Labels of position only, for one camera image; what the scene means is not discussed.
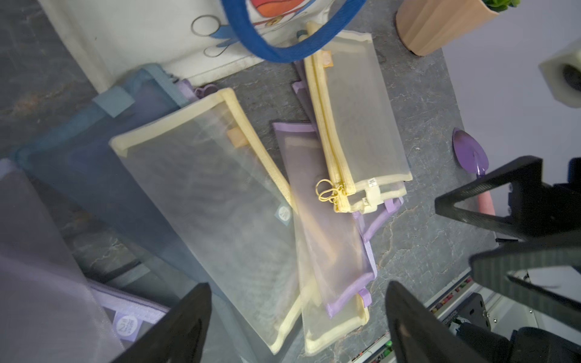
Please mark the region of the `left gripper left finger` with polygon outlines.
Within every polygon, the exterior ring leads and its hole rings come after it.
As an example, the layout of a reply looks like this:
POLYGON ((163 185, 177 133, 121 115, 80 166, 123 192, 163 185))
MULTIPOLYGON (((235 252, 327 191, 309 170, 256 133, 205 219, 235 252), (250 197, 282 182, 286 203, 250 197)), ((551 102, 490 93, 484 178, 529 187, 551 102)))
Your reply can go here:
POLYGON ((210 285, 197 284, 177 306, 114 361, 200 362, 211 313, 210 285))

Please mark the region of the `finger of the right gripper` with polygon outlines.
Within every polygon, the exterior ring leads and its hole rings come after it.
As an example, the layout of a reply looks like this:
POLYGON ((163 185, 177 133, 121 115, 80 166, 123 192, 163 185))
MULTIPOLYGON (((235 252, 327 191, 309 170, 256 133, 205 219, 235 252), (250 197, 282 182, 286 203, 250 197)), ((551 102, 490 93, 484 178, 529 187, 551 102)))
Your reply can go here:
POLYGON ((435 212, 455 221, 522 240, 545 233, 543 211, 543 160, 519 157, 485 176, 434 201, 435 212), (469 210, 462 203, 490 195, 495 213, 469 210))
POLYGON ((580 232, 531 237, 473 255, 474 280, 552 318, 580 317, 580 232))

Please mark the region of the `blue mesh pouch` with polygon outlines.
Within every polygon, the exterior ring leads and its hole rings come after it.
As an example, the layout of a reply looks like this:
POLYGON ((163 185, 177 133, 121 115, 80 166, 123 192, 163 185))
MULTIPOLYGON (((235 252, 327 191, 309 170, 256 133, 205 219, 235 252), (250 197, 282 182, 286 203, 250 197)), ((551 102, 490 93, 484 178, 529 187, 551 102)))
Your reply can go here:
POLYGON ((13 160, 125 239, 196 282, 212 279, 139 187, 109 141, 191 103, 157 64, 96 96, 68 122, 18 148, 13 160))

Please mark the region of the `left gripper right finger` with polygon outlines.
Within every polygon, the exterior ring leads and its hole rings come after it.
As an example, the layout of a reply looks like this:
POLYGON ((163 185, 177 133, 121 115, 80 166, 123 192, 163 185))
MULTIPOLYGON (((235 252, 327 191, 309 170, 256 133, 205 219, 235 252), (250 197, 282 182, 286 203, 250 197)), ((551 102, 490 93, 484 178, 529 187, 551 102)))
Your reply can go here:
POLYGON ((457 339, 398 281, 388 284, 385 309, 396 361, 485 361, 457 339))

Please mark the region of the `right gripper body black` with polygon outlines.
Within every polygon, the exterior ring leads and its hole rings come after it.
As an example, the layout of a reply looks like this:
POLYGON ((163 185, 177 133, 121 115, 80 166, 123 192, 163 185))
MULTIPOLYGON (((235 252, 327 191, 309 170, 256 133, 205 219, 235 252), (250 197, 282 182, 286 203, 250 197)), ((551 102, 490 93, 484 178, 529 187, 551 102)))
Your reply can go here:
POLYGON ((565 237, 575 237, 580 246, 580 158, 570 160, 567 182, 550 188, 549 234, 541 237, 543 242, 559 242, 565 237))

